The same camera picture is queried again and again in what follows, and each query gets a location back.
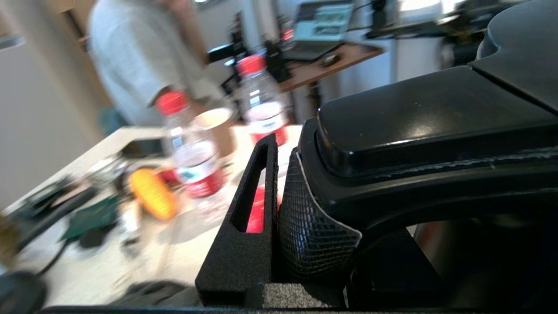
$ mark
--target wooden desk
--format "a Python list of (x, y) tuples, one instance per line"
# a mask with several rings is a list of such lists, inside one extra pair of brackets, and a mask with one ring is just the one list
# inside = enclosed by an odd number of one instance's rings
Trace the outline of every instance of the wooden desk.
[(327, 76), (383, 54), (384, 50), (375, 46), (347, 43), (335, 52), (341, 54), (341, 61), (327, 68), (321, 65), (321, 59), (308, 64), (299, 61), (289, 63), (293, 77), (279, 84), (281, 92), (290, 92), (304, 85), (315, 85)]

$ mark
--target plastic water bottle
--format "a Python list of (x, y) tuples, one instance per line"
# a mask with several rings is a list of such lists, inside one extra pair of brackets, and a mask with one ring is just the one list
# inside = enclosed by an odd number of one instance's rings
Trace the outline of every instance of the plastic water bottle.
[(283, 145), (287, 141), (287, 113), (277, 83), (266, 71), (265, 58), (262, 55), (246, 57), (239, 62), (238, 70), (243, 77), (243, 117), (252, 139), (257, 142), (275, 133), (277, 144)]
[(196, 211), (205, 222), (222, 218), (230, 198), (224, 191), (225, 179), (218, 159), (217, 145), (210, 131), (191, 122), (190, 100), (183, 92), (170, 92), (157, 100), (165, 117), (163, 149), (173, 158), (176, 174), (194, 200)]

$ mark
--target white t-shirt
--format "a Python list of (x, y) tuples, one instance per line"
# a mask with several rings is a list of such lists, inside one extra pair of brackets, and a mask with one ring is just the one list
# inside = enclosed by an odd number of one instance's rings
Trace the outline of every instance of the white t-shirt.
[(154, 0), (99, 0), (89, 23), (90, 53), (97, 72), (130, 124), (162, 125), (151, 104), (167, 86), (188, 90), (206, 107), (233, 108), (182, 40), (171, 12)]

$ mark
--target computer mouse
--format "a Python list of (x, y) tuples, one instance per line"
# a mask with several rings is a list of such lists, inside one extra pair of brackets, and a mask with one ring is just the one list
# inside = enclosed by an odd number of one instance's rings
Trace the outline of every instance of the computer mouse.
[(28, 272), (0, 276), (0, 314), (31, 314), (45, 304), (46, 285)]
[(332, 66), (341, 60), (341, 55), (338, 53), (325, 54), (321, 60), (321, 65), (325, 68)]

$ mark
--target laptop screen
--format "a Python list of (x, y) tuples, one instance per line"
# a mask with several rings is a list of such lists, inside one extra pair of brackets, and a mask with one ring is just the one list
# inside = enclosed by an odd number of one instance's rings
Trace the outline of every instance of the laptop screen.
[(297, 41), (342, 41), (353, 13), (353, 2), (303, 3), (295, 23)]

